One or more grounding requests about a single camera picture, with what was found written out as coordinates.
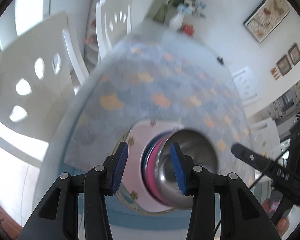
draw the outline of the pink bowl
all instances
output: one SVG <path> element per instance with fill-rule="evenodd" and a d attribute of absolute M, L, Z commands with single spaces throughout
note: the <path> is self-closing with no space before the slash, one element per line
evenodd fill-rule
<path fill-rule="evenodd" d="M 154 167 L 155 167 L 156 157 L 160 149 L 160 146 L 162 145 L 162 143 L 166 141 L 166 139 L 169 136 L 170 134 L 168 136 L 165 136 L 152 149 L 152 151 L 150 152 L 150 156 L 147 162 L 146 172 L 145 172 L 145 179 L 146 179 L 146 185 L 148 187 L 148 190 L 164 205 L 167 205 L 167 203 L 165 202 L 164 198 L 160 195 L 159 190 L 157 189 L 155 176 L 154 176 Z"/>

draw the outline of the stainless steel bowl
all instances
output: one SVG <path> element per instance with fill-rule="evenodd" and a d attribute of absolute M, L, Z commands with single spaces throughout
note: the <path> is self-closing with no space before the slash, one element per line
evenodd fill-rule
<path fill-rule="evenodd" d="M 202 134 L 194 130 L 180 130 L 167 138 L 158 151 L 154 169 L 156 186 L 165 202 L 178 209 L 192 208 L 193 197 L 184 196 L 178 188 L 172 162 L 170 159 L 170 145 L 177 142 L 185 155 L 189 155 L 196 165 L 201 165 L 212 173 L 218 172 L 216 152 Z"/>

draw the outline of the small framed picture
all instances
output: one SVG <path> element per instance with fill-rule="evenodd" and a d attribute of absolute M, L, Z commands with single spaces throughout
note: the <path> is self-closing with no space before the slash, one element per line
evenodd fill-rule
<path fill-rule="evenodd" d="M 296 43 L 293 44 L 291 49 L 289 49 L 289 55 L 292 59 L 293 65 L 296 65 L 300 61 L 300 50 L 299 50 L 298 45 Z"/>
<path fill-rule="evenodd" d="M 292 68 L 291 68 L 291 64 L 288 60 L 287 55 L 284 55 L 278 62 L 277 62 L 277 66 L 282 74 L 282 76 L 284 76 L 285 74 L 287 74 Z"/>

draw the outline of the chair backrest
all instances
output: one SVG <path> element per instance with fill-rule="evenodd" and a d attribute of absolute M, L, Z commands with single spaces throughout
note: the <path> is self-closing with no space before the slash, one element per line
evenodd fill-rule
<path fill-rule="evenodd" d="M 100 0 L 96 6 L 96 30 L 101 60 L 131 31 L 132 0 Z"/>
<path fill-rule="evenodd" d="M 49 142 L 74 97 L 66 13 L 39 23 L 0 53 L 0 122 Z"/>
<path fill-rule="evenodd" d="M 245 67 L 232 74 L 234 83 L 244 106 L 261 99 L 261 90 L 257 76 L 250 67 Z"/>

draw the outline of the table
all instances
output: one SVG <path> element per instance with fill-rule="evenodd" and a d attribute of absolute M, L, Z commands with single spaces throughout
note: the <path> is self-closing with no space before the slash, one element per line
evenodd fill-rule
<path fill-rule="evenodd" d="M 193 39 L 145 21 L 120 41 L 65 112 L 47 150 L 35 202 L 64 171 L 77 175 L 102 164 L 130 127 L 143 118 L 180 121 L 206 134 L 219 159 L 247 184 L 254 171 L 231 155 L 235 141 L 250 146 L 249 128 L 229 71 Z M 82 205 L 79 200 L 79 213 Z M 106 198 L 111 224 L 152 230 L 187 228 L 190 211 L 141 215 Z"/>

